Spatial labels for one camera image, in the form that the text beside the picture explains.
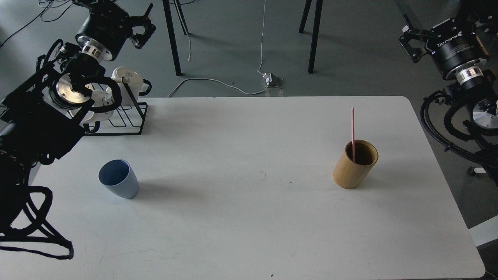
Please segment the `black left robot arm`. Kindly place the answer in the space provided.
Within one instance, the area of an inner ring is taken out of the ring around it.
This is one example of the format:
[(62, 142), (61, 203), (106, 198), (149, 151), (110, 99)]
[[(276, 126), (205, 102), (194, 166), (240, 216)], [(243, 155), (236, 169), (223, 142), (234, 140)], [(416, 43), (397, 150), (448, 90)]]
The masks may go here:
[(39, 56), (36, 72), (2, 100), (1, 241), (52, 243), (68, 250), (53, 255), (39, 250), (1, 246), (54, 259), (72, 259), (74, 247), (47, 221), (52, 191), (30, 185), (37, 165), (50, 165), (75, 147), (84, 135), (97, 133), (85, 123), (87, 113), (112, 113), (123, 104), (119, 82), (142, 121), (147, 103), (138, 102), (124, 78), (105, 76), (102, 61), (116, 60), (126, 40), (141, 49), (156, 30), (149, 4), (142, 16), (130, 16), (114, 0), (74, 0), (89, 16), (76, 43), (55, 41)]

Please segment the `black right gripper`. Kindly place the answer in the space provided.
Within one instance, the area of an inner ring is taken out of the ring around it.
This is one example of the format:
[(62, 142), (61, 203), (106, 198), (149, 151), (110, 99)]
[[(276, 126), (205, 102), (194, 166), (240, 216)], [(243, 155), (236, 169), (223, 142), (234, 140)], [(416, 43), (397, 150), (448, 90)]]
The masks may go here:
[(482, 67), (489, 61), (476, 29), (471, 21), (448, 18), (430, 31), (404, 31), (399, 43), (414, 63), (428, 53), (443, 80), (448, 81), (468, 65)]

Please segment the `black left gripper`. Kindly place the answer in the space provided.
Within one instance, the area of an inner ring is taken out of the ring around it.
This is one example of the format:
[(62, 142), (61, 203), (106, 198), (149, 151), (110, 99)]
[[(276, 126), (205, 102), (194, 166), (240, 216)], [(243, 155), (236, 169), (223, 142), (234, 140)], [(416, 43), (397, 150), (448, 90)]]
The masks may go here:
[[(116, 60), (129, 37), (136, 49), (142, 49), (156, 30), (149, 18), (153, 3), (142, 16), (130, 16), (112, 0), (77, 0), (75, 5), (89, 10), (76, 41), (82, 53), (98, 62)], [(133, 26), (142, 26), (144, 33), (132, 34)]]

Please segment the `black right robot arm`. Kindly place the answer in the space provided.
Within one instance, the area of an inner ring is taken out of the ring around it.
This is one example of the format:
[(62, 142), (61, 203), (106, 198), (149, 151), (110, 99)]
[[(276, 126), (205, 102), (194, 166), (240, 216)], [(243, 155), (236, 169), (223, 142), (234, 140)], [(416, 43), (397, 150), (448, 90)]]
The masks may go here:
[[(489, 54), (481, 43), (475, 24), (460, 17), (448, 18), (430, 30), (413, 27), (409, 16), (399, 43), (413, 62), (423, 55), (431, 56), (443, 80), (453, 84), (426, 97), (420, 109), (422, 126), (445, 150), (478, 163), (497, 168), (497, 145), (484, 139), (497, 135), (497, 94), (493, 90), (496, 79), (485, 70)], [(443, 125), (448, 133), (462, 141), (475, 141), (480, 151), (471, 152), (459, 147), (437, 130), (430, 119), (431, 103), (448, 106)]]

